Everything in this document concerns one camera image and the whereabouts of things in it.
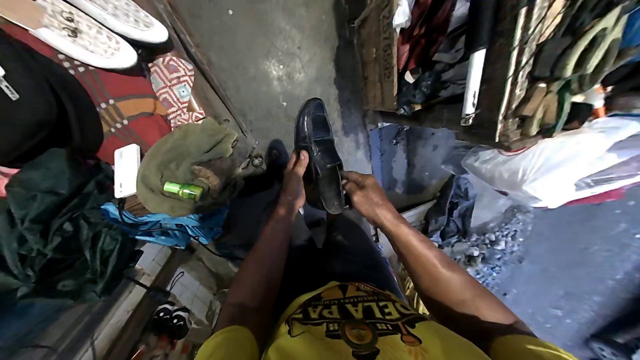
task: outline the green cloth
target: green cloth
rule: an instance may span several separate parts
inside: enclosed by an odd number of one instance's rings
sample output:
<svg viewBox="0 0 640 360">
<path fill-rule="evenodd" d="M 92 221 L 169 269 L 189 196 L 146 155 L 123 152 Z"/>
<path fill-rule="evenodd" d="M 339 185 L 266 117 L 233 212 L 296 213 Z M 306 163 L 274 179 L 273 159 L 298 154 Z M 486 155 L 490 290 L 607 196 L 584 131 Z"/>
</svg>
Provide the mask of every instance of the green cloth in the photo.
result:
<svg viewBox="0 0 640 360">
<path fill-rule="evenodd" d="M 107 222 L 113 171 L 49 149 L 26 163 L 0 201 L 0 291 L 20 299 L 98 300 L 135 265 L 137 241 Z"/>
<path fill-rule="evenodd" d="M 235 131 L 212 118 L 173 130 L 151 146 L 142 160 L 138 199 L 152 213 L 173 217 L 206 213 L 224 206 L 237 190 L 229 181 L 239 166 L 236 157 L 230 156 L 236 151 L 236 138 Z M 197 202 L 183 199 L 163 190 L 167 181 L 202 186 L 204 191 Z"/>
</svg>

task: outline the white sneaker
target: white sneaker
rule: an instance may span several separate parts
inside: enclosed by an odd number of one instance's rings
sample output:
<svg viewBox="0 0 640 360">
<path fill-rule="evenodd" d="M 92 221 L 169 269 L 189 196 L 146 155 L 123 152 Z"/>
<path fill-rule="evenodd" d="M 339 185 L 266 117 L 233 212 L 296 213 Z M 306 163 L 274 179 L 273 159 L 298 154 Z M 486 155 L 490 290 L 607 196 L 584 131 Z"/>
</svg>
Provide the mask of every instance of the white sneaker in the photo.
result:
<svg viewBox="0 0 640 360">
<path fill-rule="evenodd" d="M 102 69 L 126 69 L 138 62 L 129 43 L 77 8 L 62 0 L 35 2 L 45 14 L 42 27 L 31 33 L 59 52 Z"/>
<path fill-rule="evenodd" d="M 132 0 L 67 0 L 115 33 L 132 40 L 160 44 L 169 31 Z"/>
</svg>

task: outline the rubble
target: rubble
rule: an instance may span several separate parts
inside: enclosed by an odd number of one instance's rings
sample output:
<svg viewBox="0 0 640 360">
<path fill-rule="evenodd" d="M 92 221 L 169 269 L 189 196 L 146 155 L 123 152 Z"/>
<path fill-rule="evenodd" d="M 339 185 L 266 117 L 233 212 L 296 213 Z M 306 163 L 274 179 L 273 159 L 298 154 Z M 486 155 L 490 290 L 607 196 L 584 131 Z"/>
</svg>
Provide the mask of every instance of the rubble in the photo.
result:
<svg viewBox="0 0 640 360">
<path fill-rule="evenodd" d="M 511 206 L 499 221 L 482 226 L 466 239 L 436 245 L 489 290 L 495 291 L 501 275 L 505 275 L 511 265 L 522 262 L 522 247 L 532 221 L 529 208 Z"/>
</svg>

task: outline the black leather shoe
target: black leather shoe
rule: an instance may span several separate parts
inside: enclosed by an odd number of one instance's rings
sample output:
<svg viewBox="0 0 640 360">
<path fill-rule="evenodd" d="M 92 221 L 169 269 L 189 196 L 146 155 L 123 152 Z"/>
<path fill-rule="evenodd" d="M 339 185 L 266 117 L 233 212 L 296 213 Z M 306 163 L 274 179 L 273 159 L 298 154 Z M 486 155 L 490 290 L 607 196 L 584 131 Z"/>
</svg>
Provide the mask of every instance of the black leather shoe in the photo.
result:
<svg viewBox="0 0 640 360">
<path fill-rule="evenodd" d="M 302 177 L 307 203 L 329 214 L 344 208 L 340 171 L 342 160 L 335 149 L 333 131 L 322 100 L 307 100 L 296 121 L 295 148 L 309 153 L 309 165 Z"/>
</svg>

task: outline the finger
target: finger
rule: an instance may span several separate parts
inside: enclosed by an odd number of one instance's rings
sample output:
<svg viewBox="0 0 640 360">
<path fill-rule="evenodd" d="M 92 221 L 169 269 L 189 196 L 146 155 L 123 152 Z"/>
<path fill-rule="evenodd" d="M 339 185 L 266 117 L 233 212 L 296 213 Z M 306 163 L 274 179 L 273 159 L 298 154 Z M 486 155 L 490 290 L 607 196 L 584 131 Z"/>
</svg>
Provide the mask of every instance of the finger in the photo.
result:
<svg viewBox="0 0 640 360">
<path fill-rule="evenodd" d="M 295 172 L 299 176 L 302 176 L 305 173 L 308 164 L 309 154 L 304 150 L 300 151 L 300 154 L 298 155 L 298 162 L 296 163 L 293 172 Z"/>
<path fill-rule="evenodd" d="M 362 185 L 364 183 L 365 176 L 359 172 L 355 171 L 342 171 L 340 172 L 343 179 L 347 179 L 349 181 L 353 181 L 358 185 Z"/>
<path fill-rule="evenodd" d="M 358 191 L 360 189 L 360 187 L 358 186 L 358 184 L 354 183 L 353 181 L 347 181 L 346 183 L 342 184 L 342 188 L 344 189 L 344 191 L 346 191 L 349 195 L 355 193 L 356 191 Z"/>
<path fill-rule="evenodd" d="M 289 163 L 287 164 L 287 170 L 291 170 L 293 166 L 295 166 L 296 160 L 298 160 L 298 153 L 294 151 L 291 153 L 291 157 L 289 158 Z"/>
</svg>

